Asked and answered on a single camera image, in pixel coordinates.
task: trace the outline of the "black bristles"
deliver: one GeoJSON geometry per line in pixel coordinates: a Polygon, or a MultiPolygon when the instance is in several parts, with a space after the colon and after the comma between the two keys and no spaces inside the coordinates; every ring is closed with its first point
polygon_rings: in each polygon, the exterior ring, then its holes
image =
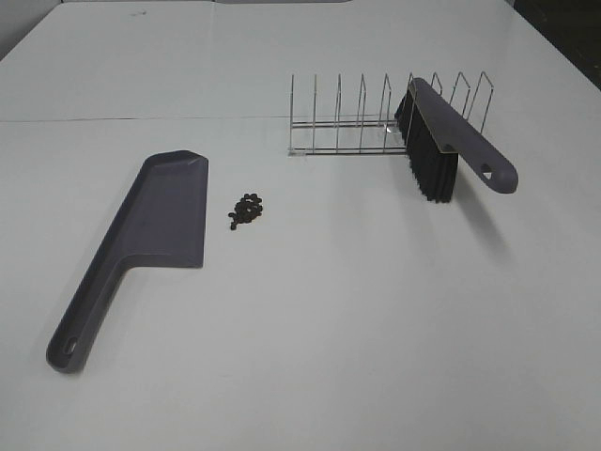
{"type": "Polygon", "coordinates": [[[428,200],[450,202],[457,175],[457,154],[439,152],[419,109],[413,108],[409,92],[394,117],[405,140],[409,165],[420,190],[428,200]]]}

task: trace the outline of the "metal wire rack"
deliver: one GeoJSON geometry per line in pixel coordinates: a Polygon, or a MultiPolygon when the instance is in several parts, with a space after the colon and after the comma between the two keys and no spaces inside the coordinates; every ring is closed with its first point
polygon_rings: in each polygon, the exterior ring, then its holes
{"type": "MultiPolygon", "coordinates": [[[[413,74],[411,73],[408,77],[407,89],[412,80],[413,74]]],[[[480,73],[480,78],[478,79],[473,96],[471,96],[470,103],[471,85],[464,73],[460,71],[455,78],[451,96],[448,100],[453,105],[457,87],[460,83],[464,85],[467,89],[467,94],[465,99],[458,105],[460,110],[457,109],[457,111],[460,111],[466,120],[470,120],[474,104],[476,103],[478,94],[481,92],[480,87],[483,80],[489,86],[489,94],[480,125],[480,133],[484,130],[495,90],[486,72],[482,71],[480,73]]],[[[432,74],[430,85],[434,87],[435,82],[442,96],[443,86],[436,72],[432,74]]],[[[384,75],[379,112],[378,114],[371,115],[365,113],[367,83],[364,74],[362,74],[359,83],[359,98],[356,102],[357,113],[352,116],[342,115],[341,74],[338,74],[337,79],[334,114],[326,119],[319,117],[317,114],[317,75],[313,77],[313,108],[312,114],[309,117],[295,117],[294,84],[295,76],[293,74],[290,86],[290,142],[288,147],[290,155],[404,155],[406,153],[406,147],[397,128],[396,119],[394,119],[394,112],[391,112],[393,88],[388,73],[384,75]]],[[[411,111],[409,129],[414,111],[414,109],[411,111]]]]}

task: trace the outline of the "hand brush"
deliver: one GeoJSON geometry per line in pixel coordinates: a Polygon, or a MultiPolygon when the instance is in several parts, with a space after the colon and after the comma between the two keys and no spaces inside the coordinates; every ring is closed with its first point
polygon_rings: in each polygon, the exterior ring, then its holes
{"type": "Polygon", "coordinates": [[[457,155],[497,193],[517,188],[517,171],[423,78],[409,83],[394,117],[407,147],[410,167],[428,200],[450,202],[457,155]]]}

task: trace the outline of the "gray brush handle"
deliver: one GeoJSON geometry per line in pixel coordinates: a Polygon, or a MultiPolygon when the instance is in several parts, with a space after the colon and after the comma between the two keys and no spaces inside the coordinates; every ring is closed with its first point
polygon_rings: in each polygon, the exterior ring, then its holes
{"type": "Polygon", "coordinates": [[[440,152],[461,155],[486,186],[497,193],[516,191],[514,166],[426,80],[413,79],[409,92],[440,152]]]}

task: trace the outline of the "white table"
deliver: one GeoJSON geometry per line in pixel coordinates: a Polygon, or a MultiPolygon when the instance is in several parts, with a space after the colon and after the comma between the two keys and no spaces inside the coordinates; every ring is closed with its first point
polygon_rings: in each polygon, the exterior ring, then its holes
{"type": "Polygon", "coordinates": [[[0,64],[0,449],[599,449],[601,94],[501,0],[434,3],[68,4],[0,64]],[[290,73],[410,70],[491,75],[516,194],[287,157],[290,73]],[[178,148],[209,159],[205,267],[129,272],[55,373],[141,162],[178,148]]]}

